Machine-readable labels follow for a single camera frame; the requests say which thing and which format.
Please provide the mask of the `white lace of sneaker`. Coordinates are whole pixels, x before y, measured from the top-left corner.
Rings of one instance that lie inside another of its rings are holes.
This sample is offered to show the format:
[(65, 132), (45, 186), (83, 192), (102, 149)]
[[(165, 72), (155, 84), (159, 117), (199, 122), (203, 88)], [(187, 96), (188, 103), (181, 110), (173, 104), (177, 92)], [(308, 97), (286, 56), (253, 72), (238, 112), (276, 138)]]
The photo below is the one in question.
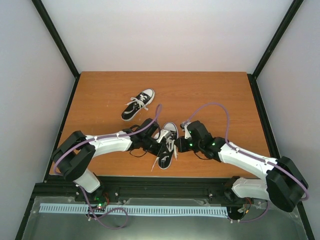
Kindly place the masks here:
[(169, 136), (166, 140), (166, 151), (161, 154), (160, 156), (157, 156), (155, 159), (155, 162), (151, 168), (153, 170), (155, 164), (157, 163), (158, 167), (162, 170), (166, 170), (170, 167), (172, 158), (178, 159), (178, 150), (175, 146), (175, 142), (178, 139), (179, 134), (176, 131), (173, 131), (171, 136)]
[(127, 103), (128, 106), (131, 106), (130, 109), (127, 109), (125, 113), (131, 113), (133, 111), (138, 111), (141, 108), (148, 110), (147, 105), (149, 104), (150, 97), (144, 93), (140, 93), (136, 97), (131, 97), (130, 102)]

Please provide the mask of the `black canvas sneaker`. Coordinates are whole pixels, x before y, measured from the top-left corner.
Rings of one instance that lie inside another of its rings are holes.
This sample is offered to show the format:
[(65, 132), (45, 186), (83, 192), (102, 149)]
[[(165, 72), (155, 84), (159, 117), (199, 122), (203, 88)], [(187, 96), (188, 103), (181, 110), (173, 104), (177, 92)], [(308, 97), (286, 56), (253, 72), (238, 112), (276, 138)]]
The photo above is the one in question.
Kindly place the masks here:
[(160, 133), (155, 135), (156, 141), (162, 143), (164, 141), (165, 148), (160, 156), (156, 158), (158, 166), (162, 170), (170, 167), (172, 158), (178, 159), (178, 150), (175, 142), (179, 138), (177, 126), (173, 122), (167, 122), (163, 125)]
[(141, 109), (148, 110), (147, 106), (154, 100), (155, 91), (148, 88), (140, 92), (137, 96), (131, 97), (126, 104), (125, 110), (121, 114), (123, 121), (131, 121)]

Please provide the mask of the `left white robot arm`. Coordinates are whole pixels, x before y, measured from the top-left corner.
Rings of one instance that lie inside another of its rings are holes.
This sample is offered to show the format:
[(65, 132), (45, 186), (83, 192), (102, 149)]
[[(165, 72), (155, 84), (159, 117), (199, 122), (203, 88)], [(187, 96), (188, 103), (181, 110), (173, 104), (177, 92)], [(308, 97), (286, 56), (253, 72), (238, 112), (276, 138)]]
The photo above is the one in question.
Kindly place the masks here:
[(168, 151), (166, 138), (170, 135), (169, 130), (160, 129), (158, 123), (151, 118), (141, 126), (132, 126), (107, 135), (93, 136), (75, 131), (53, 152), (51, 159), (54, 170), (58, 170), (66, 181), (82, 187), (86, 195), (96, 202), (103, 198), (104, 188), (98, 177), (88, 169), (93, 158), (140, 148), (161, 158)]

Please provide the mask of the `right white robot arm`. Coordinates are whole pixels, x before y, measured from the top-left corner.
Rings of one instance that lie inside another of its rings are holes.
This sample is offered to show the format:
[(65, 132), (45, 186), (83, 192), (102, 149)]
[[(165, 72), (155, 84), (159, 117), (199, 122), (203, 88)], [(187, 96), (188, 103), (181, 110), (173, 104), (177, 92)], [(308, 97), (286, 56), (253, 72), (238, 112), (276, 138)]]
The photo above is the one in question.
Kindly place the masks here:
[(266, 157), (243, 149), (223, 137), (213, 137), (200, 121), (180, 125), (184, 136), (175, 145), (178, 152), (201, 153), (207, 160), (215, 160), (241, 168), (255, 179), (237, 178), (231, 184), (231, 195), (272, 202), (285, 212), (292, 212), (306, 195), (308, 184), (288, 157)]

